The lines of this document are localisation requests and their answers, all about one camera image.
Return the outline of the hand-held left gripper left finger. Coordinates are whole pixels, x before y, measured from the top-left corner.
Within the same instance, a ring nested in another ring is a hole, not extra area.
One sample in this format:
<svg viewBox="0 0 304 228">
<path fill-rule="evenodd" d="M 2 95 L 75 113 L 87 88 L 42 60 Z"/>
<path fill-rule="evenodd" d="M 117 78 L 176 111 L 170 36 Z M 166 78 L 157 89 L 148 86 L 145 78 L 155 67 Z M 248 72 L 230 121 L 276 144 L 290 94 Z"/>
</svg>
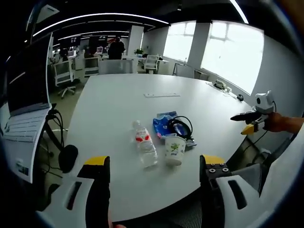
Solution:
<svg viewBox="0 0 304 228">
<path fill-rule="evenodd" d="M 110 157 L 88 159 L 76 177 L 67 176 L 39 217 L 48 228 L 107 228 Z"/>
</svg>

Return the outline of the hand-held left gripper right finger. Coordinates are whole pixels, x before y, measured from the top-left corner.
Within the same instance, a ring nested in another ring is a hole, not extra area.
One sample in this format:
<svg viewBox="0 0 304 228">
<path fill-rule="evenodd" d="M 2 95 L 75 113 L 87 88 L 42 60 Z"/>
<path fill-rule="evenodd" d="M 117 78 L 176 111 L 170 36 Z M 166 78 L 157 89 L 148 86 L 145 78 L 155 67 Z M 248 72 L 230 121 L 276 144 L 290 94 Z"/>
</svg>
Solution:
<svg viewBox="0 0 304 228">
<path fill-rule="evenodd" d="M 259 228 L 275 207 L 264 193 L 269 168 L 253 164 L 231 171 L 217 156 L 199 158 L 200 205 L 203 228 Z"/>
</svg>

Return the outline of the person's right hand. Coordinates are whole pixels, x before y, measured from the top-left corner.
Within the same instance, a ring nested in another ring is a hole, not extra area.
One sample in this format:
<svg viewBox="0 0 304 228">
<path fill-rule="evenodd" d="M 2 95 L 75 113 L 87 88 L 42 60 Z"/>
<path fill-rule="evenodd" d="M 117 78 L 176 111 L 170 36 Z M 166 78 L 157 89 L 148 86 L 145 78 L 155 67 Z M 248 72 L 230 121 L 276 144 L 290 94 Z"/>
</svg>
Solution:
<svg viewBox="0 0 304 228">
<path fill-rule="evenodd" d="M 275 133 L 284 131 L 285 117 L 277 112 L 272 112 L 265 119 L 263 129 Z"/>
</svg>

